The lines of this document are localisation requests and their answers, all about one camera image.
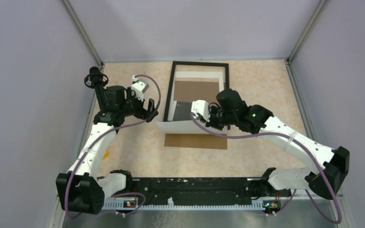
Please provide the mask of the brown backing board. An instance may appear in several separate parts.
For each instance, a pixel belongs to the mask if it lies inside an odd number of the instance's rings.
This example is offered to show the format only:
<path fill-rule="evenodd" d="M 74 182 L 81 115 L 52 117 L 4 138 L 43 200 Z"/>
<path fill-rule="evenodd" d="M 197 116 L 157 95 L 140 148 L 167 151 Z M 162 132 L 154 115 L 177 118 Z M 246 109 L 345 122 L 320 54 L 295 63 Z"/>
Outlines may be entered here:
<path fill-rule="evenodd" d="M 166 147 L 218 149 L 228 148 L 227 139 L 212 134 L 166 134 Z"/>

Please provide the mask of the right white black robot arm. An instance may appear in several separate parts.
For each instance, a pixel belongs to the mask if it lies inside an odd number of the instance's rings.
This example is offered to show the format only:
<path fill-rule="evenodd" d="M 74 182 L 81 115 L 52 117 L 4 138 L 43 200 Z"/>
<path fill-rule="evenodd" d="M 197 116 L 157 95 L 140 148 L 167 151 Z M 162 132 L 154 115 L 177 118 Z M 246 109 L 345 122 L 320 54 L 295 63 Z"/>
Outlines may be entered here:
<path fill-rule="evenodd" d="M 343 146 L 334 149 L 306 137 L 267 108 L 259 104 L 247 105 L 235 90 L 225 89 L 216 99 L 216 103 L 204 102 L 198 110 L 207 127 L 222 130 L 234 125 L 243 132 L 258 134 L 305 165 L 299 169 L 273 169 L 259 183 L 264 195 L 272 196 L 282 189 L 302 189 L 331 200 L 338 193 L 349 173 L 348 149 Z"/>

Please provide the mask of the black picture frame brown backing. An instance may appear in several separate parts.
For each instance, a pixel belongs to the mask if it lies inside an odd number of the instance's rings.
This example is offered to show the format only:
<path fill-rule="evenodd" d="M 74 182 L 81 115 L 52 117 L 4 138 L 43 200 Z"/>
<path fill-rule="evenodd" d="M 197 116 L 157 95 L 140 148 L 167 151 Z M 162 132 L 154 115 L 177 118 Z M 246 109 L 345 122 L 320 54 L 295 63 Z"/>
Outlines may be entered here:
<path fill-rule="evenodd" d="M 167 89 L 163 121 L 166 120 L 165 115 L 168 114 L 168 102 L 170 101 L 172 82 L 174 79 L 174 73 L 176 73 L 177 71 L 222 71 L 225 73 L 225 80 L 227 83 L 225 89 L 230 87 L 230 72 L 228 63 L 173 61 L 170 74 L 170 82 Z"/>

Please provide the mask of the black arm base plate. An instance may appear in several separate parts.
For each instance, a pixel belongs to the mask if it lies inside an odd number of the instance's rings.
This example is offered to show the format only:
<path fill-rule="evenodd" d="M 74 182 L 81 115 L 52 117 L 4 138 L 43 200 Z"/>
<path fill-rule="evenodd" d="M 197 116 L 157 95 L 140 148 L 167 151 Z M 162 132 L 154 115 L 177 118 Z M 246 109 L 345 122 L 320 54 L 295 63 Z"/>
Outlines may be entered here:
<path fill-rule="evenodd" d="M 232 193 L 234 196 L 289 197 L 290 190 L 276 190 L 260 177 L 133 177 L 131 172 L 113 170 L 109 174 L 126 176 L 126 187 L 119 191 L 149 195 L 161 193 Z"/>

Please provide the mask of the cat and books photo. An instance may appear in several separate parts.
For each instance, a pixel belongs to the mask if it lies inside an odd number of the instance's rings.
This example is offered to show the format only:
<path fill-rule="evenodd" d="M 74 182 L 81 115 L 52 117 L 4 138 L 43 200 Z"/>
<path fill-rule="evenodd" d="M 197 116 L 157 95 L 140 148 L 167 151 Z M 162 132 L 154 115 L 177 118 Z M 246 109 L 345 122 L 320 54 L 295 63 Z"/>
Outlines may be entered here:
<path fill-rule="evenodd" d="M 191 120 L 192 102 L 173 101 L 165 115 L 166 120 L 156 122 L 156 128 L 165 134 L 207 134 Z"/>

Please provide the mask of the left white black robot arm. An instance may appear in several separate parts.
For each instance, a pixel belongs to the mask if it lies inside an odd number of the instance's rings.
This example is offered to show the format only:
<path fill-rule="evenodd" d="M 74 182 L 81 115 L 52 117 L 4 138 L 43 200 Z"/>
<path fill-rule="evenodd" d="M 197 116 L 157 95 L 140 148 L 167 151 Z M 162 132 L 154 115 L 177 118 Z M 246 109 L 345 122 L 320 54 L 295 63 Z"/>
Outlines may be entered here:
<path fill-rule="evenodd" d="M 159 102 L 149 99 L 144 108 L 144 94 L 148 85 L 143 81 L 132 83 L 130 87 L 96 84 L 94 89 L 99 104 L 99 112 L 94 117 L 90 135 L 76 161 L 66 173 L 58 174 L 56 187 L 62 209 L 67 215 L 98 214 L 104 201 L 115 193 L 128 196 L 133 192 L 133 183 L 126 172 L 116 171 L 106 177 L 98 176 L 112 140 L 118 131 L 131 125 L 124 124 L 129 116 L 139 121 L 150 122 L 158 114 Z"/>

